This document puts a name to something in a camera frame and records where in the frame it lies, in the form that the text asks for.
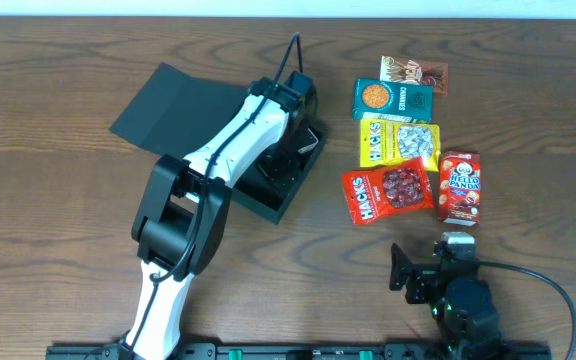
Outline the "teal cookie box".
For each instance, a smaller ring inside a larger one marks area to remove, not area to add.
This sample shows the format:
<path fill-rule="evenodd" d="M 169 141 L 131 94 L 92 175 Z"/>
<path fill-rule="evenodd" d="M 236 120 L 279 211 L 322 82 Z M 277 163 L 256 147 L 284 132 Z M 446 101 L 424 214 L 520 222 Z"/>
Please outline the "teal cookie box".
<path fill-rule="evenodd" d="M 430 123 L 432 108 L 431 86 L 358 78 L 351 116 L 355 120 Z"/>

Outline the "red Hacks candy bag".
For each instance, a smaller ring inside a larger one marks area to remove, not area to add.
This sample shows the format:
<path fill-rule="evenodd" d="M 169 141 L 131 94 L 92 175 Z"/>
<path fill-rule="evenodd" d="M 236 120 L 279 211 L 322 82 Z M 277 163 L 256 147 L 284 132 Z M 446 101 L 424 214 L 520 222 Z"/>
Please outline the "red Hacks candy bag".
<path fill-rule="evenodd" d="M 341 184 L 354 225 L 435 207 L 421 157 L 395 166 L 345 173 Z"/>

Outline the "yellow Hacks candy bag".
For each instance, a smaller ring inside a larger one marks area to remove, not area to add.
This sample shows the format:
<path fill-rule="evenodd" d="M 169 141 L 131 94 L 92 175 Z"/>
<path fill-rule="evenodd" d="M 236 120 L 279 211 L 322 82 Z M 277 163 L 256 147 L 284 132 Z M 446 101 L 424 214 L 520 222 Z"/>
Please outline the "yellow Hacks candy bag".
<path fill-rule="evenodd" d="M 439 171 L 441 140 L 438 125 L 363 119 L 360 121 L 359 147 L 362 168 L 399 165 L 420 157 L 427 171 Z"/>

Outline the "black gift box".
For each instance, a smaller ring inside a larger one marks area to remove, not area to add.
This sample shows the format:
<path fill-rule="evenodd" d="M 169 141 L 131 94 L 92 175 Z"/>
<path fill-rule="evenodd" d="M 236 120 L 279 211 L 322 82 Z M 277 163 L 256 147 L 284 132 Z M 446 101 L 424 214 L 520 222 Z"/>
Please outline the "black gift box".
<path fill-rule="evenodd" d="M 160 63 L 109 131 L 157 155 L 182 159 L 211 140 L 243 105 L 247 89 L 192 77 Z M 253 165 L 233 189 L 233 201 L 277 224 L 323 150 L 326 134 L 312 124 L 318 140 L 299 156 L 299 169 L 281 188 Z"/>

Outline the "brown Pocky snack box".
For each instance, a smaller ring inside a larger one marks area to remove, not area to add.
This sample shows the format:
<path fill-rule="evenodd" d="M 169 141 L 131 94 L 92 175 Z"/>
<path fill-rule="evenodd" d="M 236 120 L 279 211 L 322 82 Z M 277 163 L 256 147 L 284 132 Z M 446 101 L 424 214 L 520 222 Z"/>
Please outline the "brown Pocky snack box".
<path fill-rule="evenodd" d="M 448 75 L 447 63 L 385 55 L 380 61 L 382 81 L 431 86 L 435 94 L 442 96 L 448 94 Z"/>

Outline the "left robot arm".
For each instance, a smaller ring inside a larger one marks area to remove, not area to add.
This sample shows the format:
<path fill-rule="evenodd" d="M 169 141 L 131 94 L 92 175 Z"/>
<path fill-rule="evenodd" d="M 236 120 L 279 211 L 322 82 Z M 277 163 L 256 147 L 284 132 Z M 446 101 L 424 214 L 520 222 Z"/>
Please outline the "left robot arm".
<path fill-rule="evenodd" d="M 122 359 L 181 356 L 193 280 L 212 261 L 233 203 L 278 222 L 322 149 L 317 92 L 301 71 L 248 87 L 161 64 L 112 131 L 157 155 L 131 229 L 142 269 Z"/>

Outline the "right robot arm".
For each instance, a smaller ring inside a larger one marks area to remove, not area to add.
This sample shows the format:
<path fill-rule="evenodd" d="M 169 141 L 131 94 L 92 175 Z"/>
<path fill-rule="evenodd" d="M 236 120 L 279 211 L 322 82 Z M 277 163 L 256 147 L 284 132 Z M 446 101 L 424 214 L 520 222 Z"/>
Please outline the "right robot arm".
<path fill-rule="evenodd" d="M 409 304 L 430 307 L 449 358 L 506 357 L 499 313 L 489 285 L 478 275 L 475 240 L 448 237 L 434 244 L 434 254 L 437 263 L 415 264 L 393 244 L 389 288 L 404 290 Z"/>

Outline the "red Hello Panda box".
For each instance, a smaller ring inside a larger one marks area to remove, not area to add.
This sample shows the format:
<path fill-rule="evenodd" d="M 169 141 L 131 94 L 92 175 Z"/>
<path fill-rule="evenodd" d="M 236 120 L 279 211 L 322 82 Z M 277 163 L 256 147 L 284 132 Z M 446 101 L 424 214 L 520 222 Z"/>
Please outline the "red Hello Panda box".
<path fill-rule="evenodd" d="M 439 164 L 438 219 L 475 226 L 481 217 L 481 164 L 476 153 L 449 151 Z"/>

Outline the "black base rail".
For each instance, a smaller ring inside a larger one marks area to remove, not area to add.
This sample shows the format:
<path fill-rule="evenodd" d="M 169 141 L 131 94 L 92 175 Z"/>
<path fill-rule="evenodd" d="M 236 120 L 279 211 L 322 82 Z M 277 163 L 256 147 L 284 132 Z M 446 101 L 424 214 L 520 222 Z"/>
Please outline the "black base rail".
<path fill-rule="evenodd" d="M 121 359 L 118 344 L 49 346 L 46 360 Z M 431 360 L 454 359 L 455 354 L 434 344 L 388 343 L 378 346 L 215 345 L 189 343 L 172 352 L 177 360 Z"/>

